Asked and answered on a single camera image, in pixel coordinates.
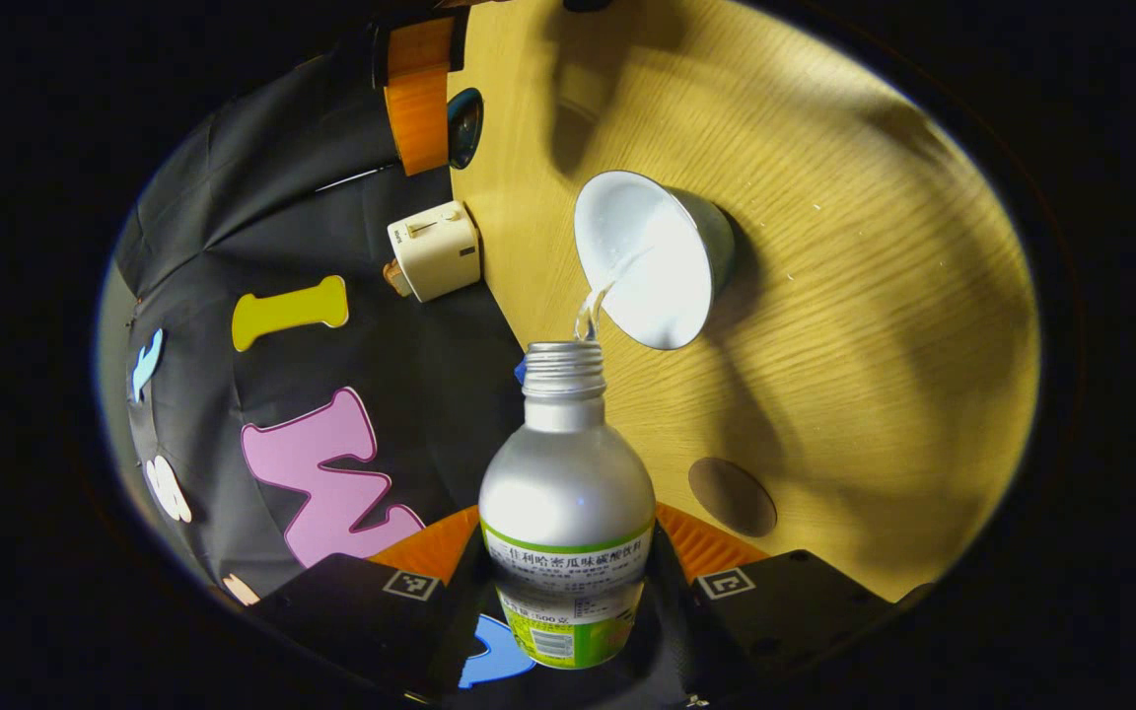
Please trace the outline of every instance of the orange object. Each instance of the orange object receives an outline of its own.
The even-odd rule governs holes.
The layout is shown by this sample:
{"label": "orange object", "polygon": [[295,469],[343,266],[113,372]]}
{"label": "orange object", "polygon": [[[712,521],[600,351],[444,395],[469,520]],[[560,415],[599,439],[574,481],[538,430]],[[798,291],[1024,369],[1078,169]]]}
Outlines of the orange object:
{"label": "orange object", "polygon": [[654,517],[673,543],[677,561],[682,562],[682,571],[686,575],[686,584],[700,575],[711,575],[769,557],[737,536],[713,528],[671,504],[654,504]]}
{"label": "orange object", "polygon": [[450,161],[445,120],[445,75],[454,18],[434,18],[389,34],[389,109],[392,140],[407,175]]}
{"label": "orange object", "polygon": [[369,560],[416,575],[437,577],[448,585],[454,570],[459,569],[459,558],[463,557],[463,548],[479,519],[482,516],[473,504],[394,543],[392,548],[369,557]]}

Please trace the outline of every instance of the barcode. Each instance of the barcode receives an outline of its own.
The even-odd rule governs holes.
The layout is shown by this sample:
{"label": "barcode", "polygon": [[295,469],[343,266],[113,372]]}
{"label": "barcode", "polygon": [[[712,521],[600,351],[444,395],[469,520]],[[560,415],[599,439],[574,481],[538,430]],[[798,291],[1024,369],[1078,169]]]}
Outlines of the barcode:
{"label": "barcode", "polygon": [[571,658],[571,634],[556,634],[528,629],[533,634],[533,649],[551,658]]}

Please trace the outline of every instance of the plastic bottle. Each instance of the plastic bottle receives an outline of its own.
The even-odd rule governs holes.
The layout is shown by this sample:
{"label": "plastic bottle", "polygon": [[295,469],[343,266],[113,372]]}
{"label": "plastic bottle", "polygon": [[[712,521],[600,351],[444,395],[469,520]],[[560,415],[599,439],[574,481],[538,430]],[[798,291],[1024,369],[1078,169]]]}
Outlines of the plastic bottle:
{"label": "plastic bottle", "polygon": [[646,468],[603,419],[599,342],[534,342],[523,427],[479,493],[485,544],[519,648],[554,669],[617,655],[643,593],[654,524]]}

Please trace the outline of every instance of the pink foam letter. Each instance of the pink foam letter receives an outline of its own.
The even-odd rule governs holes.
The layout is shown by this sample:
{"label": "pink foam letter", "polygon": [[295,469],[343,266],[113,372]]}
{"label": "pink foam letter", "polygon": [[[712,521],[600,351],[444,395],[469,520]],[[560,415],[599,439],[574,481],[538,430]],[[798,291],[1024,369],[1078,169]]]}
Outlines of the pink foam letter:
{"label": "pink foam letter", "polygon": [[384,474],[348,471],[324,463],[343,456],[375,458],[375,431],[352,387],[335,391],[331,404],[265,429],[243,427],[243,459],[260,482],[310,496],[284,532],[287,548],[306,567],[333,552],[370,557],[423,529],[415,511],[393,504],[378,525],[356,529],[392,481]]}

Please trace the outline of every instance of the black fabric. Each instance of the black fabric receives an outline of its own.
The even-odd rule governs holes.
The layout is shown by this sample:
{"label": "black fabric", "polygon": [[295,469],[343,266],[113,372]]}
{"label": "black fabric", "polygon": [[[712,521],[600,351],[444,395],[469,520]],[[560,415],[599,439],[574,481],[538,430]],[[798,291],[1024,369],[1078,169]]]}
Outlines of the black fabric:
{"label": "black fabric", "polygon": [[[523,419],[511,376],[521,350],[488,290],[423,304],[379,274],[392,260],[386,225],[451,199],[448,168],[406,176],[393,166],[315,192],[396,159],[383,94],[361,82],[362,66],[360,49],[342,47],[209,116],[145,187],[116,251],[140,298],[127,400],[140,348],[166,332],[143,401],[127,404],[140,461],[164,456],[192,511],[190,525],[161,518],[161,533],[179,535],[212,580],[234,574],[258,594],[302,570],[283,535],[307,498],[253,479],[244,424],[287,423],[353,387],[378,441],[361,470],[392,477],[357,521],[366,527],[392,504],[432,525],[476,503],[488,459]],[[346,282],[344,326],[234,350],[241,295],[329,274]]]}

